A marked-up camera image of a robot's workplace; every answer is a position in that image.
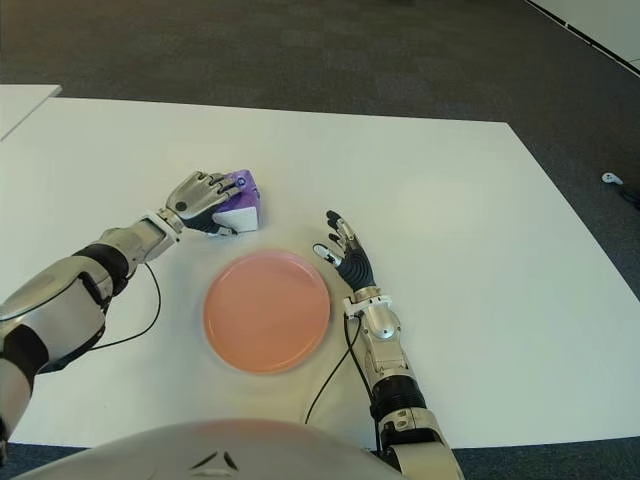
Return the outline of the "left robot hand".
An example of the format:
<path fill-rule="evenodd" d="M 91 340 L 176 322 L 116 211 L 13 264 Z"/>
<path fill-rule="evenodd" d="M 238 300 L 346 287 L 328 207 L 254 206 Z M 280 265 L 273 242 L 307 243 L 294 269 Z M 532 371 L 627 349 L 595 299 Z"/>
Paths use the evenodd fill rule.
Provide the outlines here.
<path fill-rule="evenodd" d="M 223 174 L 196 171 L 169 195 L 166 208 L 189 229 L 206 234 L 234 236 L 236 229 L 213 218 L 220 206 L 237 197 L 241 190 Z"/>

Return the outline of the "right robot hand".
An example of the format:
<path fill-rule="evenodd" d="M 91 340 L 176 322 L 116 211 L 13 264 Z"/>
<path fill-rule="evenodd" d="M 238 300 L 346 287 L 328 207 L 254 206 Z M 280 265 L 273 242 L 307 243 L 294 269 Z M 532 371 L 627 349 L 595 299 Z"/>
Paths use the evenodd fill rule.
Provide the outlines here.
<path fill-rule="evenodd" d="M 313 252 L 332 265 L 353 292 L 375 287 L 374 270 L 355 230 L 333 210 L 326 212 L 326 221 L 331 228 L 328 238 L 341 252 L 338 253 L 323 243 L 315 243 Z"/>

